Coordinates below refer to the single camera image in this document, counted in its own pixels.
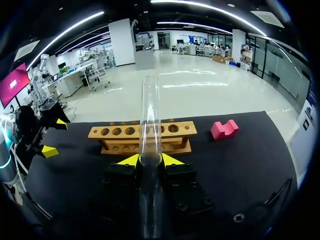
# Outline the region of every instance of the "computer monitor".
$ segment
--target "computer monitor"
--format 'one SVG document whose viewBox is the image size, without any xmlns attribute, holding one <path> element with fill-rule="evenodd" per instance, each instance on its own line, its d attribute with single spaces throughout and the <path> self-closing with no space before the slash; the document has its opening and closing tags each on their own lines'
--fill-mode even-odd
<svg viewBox="0 0 320 240">
<path fill-rule="evenodd" d="M 0 100 L 3 108 L 30 83 L 26 65 L 22 64 L 0 82 Z"/>
<path fill-rule="evenodd" d="M 66 66 L 65 62 L 58 65 L 59 69 L 63 69 L 65 66 Z"/>
</svg>

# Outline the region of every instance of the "chair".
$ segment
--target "chair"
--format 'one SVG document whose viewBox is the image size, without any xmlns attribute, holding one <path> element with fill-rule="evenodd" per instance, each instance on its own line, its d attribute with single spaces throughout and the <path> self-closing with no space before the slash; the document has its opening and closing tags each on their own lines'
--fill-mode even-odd
<svg viewBox="0 0 320 240">
<path fill-rule="evenodd" d="M 177 48 L 176 52 L 179 55 L 180 54 L 184 55 L 184 54 L 187 53 L 187 47 L 185 45 L 183 45 L 183 44 L 178 45 L 176 48 Z"/>
<path fill-rule="evenodd" d="M 213 46 L 209 47 L 209 57 L 213 57 L 216 54 L 216 50 Z"/>
<path fill-rule="evenodd" d="M 216 54 L 217 55 L 222 55 L 222 48 L 217 48 L 216 49 Z"/>
<path fill-rule="evenodd" d="M 205 56 L 205 47 L 202 45 L 202 46 L 196 46 L 195 48 L 195 52 L 196 52 L 196 55 L 197 56 Z"/>
<path fill-rule="evenodd" d="M 176 45 L 171 45 L 170 46 L 170 51 L 171 52 L 175 52 L 177 50 L 177 46 Z"/>
<path fill-rule="evenodd" d="M 107 77 L 107 67 L 104 66 L 104 57 L 99 56 L 96 59 L 96 63 L 92 65 L 91 69 L 89 69 L 91 76 L 89 76 L 90 84 L 92 82 L 97 82 L 97 85 L 92 84 L 92 89 L 97 91 L 98 86 L 103 86 L 104 88 L 107 87 L 107 83 L 109 84 L 110 81 L 107 83 L 103 83 L 102 79 Z"/>
</svg>

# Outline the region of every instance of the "wooden test tube rack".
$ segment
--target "wooden test tube rack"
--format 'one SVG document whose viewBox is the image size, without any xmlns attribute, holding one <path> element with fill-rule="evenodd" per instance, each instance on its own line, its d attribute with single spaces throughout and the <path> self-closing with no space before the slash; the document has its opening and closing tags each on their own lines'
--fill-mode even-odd
<svg viewBox="0 0 320 240">
<path fill-rule="evenodd" d="M 150 131 L 154 129 L 147 126 L 147 139 L 148 135 L 152 137 L 154 134 Z M 193 121 L 161 123 L 162 152 L 165 154 L 190 153 L 189 137 L 196 134 Z M 100 141 L 102 154 L 130 156 L 139 153 L 140 125 L 94 126 L 88 138 Z"/>
</svg>

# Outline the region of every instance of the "ceiling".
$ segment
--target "ceiling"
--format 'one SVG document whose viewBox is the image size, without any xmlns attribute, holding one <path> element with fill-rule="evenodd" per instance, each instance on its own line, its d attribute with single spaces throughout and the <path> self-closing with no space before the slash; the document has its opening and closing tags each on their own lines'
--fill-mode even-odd
<svg viewBox="0 0 320 240">
<path fill-rule="evenodd" d="M 278 6 L 275 7 L 274 0 L 193 1 L 233 13 L 261 29 L 268 37 L 282 41 L 301 51 L 294 28 L 288 22 L 286 15 L 279 11 Z M 6 66 L 11 70 L 23 62 L 28 65 L 54 37 L 73 24 L 100 11 L 104 11 L 104 14 L 73 29 L 55 42 L 45 53 L 49 55 L 61 54 L 84 40 L 106 32 L 108 27 L 105 26 L 108 23 L 125 18 L 138 20 L 138 32 L 153 31 L 156 28 L 183 27 L 183 25 L 178 24 L 157 24 L 157 22 L 163 21 L 201 24 L 229 32 L 232 32 L 232 29 L 241 29 L 247 33 L 258 34 L 257 31 L 235 18 L 208 8 L 187 4 L 150 3 L 150 0 L 49 0 L 45 4 L 43 0 L 18 0 L 12 2 L 14 3 L 9 3 L 8 11 L 6 11 L 6 21 L 1 25 L 2 35 L 0 41 L 0 63 L 6 59 L 5 65 L 2 65 L 1 68 Z M 228 4 L 234 4 L 235 7 L 230 7 Z M 258 9 L 274 13 L 284 28 L 267 24 L 250 12 Z M 216 32 L 202 27 L 187 28 L 186 30 Z M 40 42 L 32 53 L 21 58 L 19 62 L 13 63 L 15 53 L 20 47 L 37 40 L 40 40 Z"/>
</svg>

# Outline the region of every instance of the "cardboard box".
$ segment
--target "cardboard box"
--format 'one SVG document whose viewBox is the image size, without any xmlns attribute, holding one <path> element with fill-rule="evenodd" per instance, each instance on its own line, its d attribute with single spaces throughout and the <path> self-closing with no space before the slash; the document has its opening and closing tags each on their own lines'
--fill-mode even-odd
<svg viewBox="0 0 320 240">
<path fill-rule="evenodd" d="M 225 64 L 226 63 L 226 57 L 225 56 L 214 55 L 212 57 L 212 60 L 217 62 L 217 63 L 220 63 L 220 64 Z"/>
<path fill-rule="evenodd" d="M 227 56 L 225 58 L 225 60 L 228 60 L 229 62 L 233 62 L 234 61 L 234 58 L 233 57 L 230 57 L 230 56 Z"/>
</svg>

